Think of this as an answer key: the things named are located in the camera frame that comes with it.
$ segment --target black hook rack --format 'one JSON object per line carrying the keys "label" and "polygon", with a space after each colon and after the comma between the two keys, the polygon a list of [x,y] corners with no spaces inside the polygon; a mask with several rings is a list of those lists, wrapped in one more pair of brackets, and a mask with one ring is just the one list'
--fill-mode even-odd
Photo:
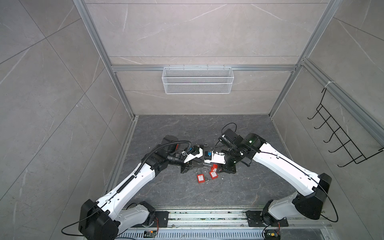
{"label": "black hook rack", "polygon": [[[332,139],[333,136],[336,136],[336,138],[337,138],[337,139],[339,140],[339,142],[341,143],[341,146],[338,147],[336,150],[334,150],[334,151],[329,151],[329,150],[328,150],[328,152],[336,152],[337,150],[339,150],[340,148],[343,147],[343,148],[345,149],[345,151],[347,151],[347,153],[348,153],[349,156],[351,157],[352,161],[348,162],[347,164],[345,164],[345,165],[343,165],[343,166],[338,165],[338,167],[345,167],[345,166],[347,166],[348,164],[350,164],[351,162],[354,162],[354,163],[356,163],[356,164],[362,163],[362,162],[364,162],[365,160],[370,159],[371,157],[373,157],[373,156],[375,156],[375,155],[381,153],[382,151],[384,151],[384,147],[383,147],[383,148],[379,149],[377,153],[375,153],[375,154],[373,154],[373,155],[371,155],[371,156],[369,156],[369,157],[366,157],[366,156],[360,151],[360,149],[356,146],[356,144],[352,141],[352,139],[348,136],[348,134],[344,131],[344,129],[340,126],[340,124],[336,121],[336,119],[333,118],[333,116],[328,112],[328,110],[327,110],[327,109],[324,107],[324,105],[322,104],[323,99],[324,99],[324,95],[325,95],[325,92],[326,92],[326,91],[327,91],[327,89],[326,89],[326,88],[323,88],[323,90],[321,91],[321,93],[323,93],[323,92],[324,92],[324,93],[323,93],[323,96],[322,96],[322,98],[321,98],[320,104],[319,104],[319,105],[317,106],[317,108],[316,108],[316,113],[315,113],[315,115],[313,115],[313,117],[308,118],[308,119],[311,120],[311,119],[313,119],[317,114],[319,114],[319,115],[323,118],[324,122],[323,122],[323,124],[321,124],[320,127],[314,127],[314,128],[315,128],[315,129],[319,129],[319,128],[321,128],[324,124],[327,124],[328,127],[332,130],[332,135],[331,135],[331,137],[329,138],[329,140],[328,140],[328,141],[324,141],[324,140],[323,140],[323,142],[328,143],[328,142],[331,141],[331,139]],[[329,114],[329,117],[328,117],[327,119],[325,119],[324,116],[321,114],[321,112],[320,112],[321,109],[324,109],[324,110]],[[328,120],[329,120],[329,119],[332,119],[332,120],[337,124],[338,128],[337,128],[336,130],[333,130],[333,128],[332,128],[332,127],[330,126],[330,124],[328,123]],[[336,133],[339,129],[341,129],[341,131],[343,131],[344,134],[345,134],[345,135],[347,136],[347,138],[348,138],[348,141],[346,141],[345,143],[343,143],[343,142],[340,140],[339,136],[338,136],[337,133]],[[349,142],[351,142],[351,143],[353,144],[353,146],[359,151],[360,155],[359,155],[358,157],[353,158],[352,155],[351,155],[351,153],[350,153],[350,152],[348,151],[348,149],[345,147],[345,145],[346,145],[347,143],[349,143]]]}

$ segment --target padlock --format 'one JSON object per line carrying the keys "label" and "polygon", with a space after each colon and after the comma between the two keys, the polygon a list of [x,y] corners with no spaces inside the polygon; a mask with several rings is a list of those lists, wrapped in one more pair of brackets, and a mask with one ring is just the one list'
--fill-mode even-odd
{"label": "padlock", "polygon": [[204,174],[203,174],[203,171],[201,171],[200,168],[197,169],[197,182],[198,183],[203,183],[205,182],[205,178],[204,178]]}
{"label": "padlock", "polygon": [[214,165],[211,167],[211,172],[217,172],[217,168],[218,168],[218,165],[217,165],[217,164],[214,164]]}
{"label": "padlock", "polygon": [[211,172],[209,173],[209,175],[211,175],[211,178],[212,178],[212,179],[218,178],[217,173],[214,172],[214,171],[211,171]]}

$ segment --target robotic arm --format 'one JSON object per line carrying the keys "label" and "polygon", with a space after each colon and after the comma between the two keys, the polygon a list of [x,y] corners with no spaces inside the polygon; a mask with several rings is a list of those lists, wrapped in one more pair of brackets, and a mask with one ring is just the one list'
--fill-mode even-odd
{"label": "robotic arm", "polygon": [[[270,200],[265,205],[261,218],[271,225],[285,217],[302,214],[310,219],[319,219],[331,183],[331,177],[316,174],[288,159],[256,134],[244,139],[227,129],[219,141],[228,151],[204,151],[203,146],[190,146],[189,141],[179,141],[166,136],[160,145],[146,154],[134,171],[112,191],[96,202],[87,200],[81,207],[79,231],[88,240],[113,240],[118,234],[136,224],[150,226],[155,209],[146,202],[123,210],[128,201],[149,181],[164,170],[168,164],[179,165],[185,173],[203,163],[217,163],[219,172],[236,173],[236,163],[247,157],[268,167],[289,182],[297,192],[280,200]],[[188,147],[180,150],[181,144]]]}

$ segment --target wire mesh basket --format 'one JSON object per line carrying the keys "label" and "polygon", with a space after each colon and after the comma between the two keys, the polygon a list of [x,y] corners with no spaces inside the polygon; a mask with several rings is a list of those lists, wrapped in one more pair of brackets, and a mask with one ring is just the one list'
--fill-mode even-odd
{"label": "wire mesh basket", "polygon": [[166,94],[230,93],[230,67],[166,67],[162,80]]}

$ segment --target black mounting plate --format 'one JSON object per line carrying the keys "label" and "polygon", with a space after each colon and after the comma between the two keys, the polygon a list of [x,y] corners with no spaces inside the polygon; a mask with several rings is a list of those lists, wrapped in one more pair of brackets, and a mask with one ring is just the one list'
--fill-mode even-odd
{"label": "black mounting plate", "polygon": [[[247,216],[248,226],[250,227],[265,227],[260,216],[261,211],[246,211],[245,215]],[[288,227],[288,221],[286,218],[279,220],[280,227]],[[278,227],[278,223],[273,223],[272,227]]]}
{"label": "black mounting plate", "polygon": [[[156,211],[155,212],[155,218],[157,218],[159,220],[159,227],[167,227],[168,226],[168,215],[169,215],[169,212],[167,211]],[[153,221],[153,224],[150,226],[150,227],[156,227],[156,221]],[[141,224],[136,224],[132,227],[143,227],[143,225]]]}

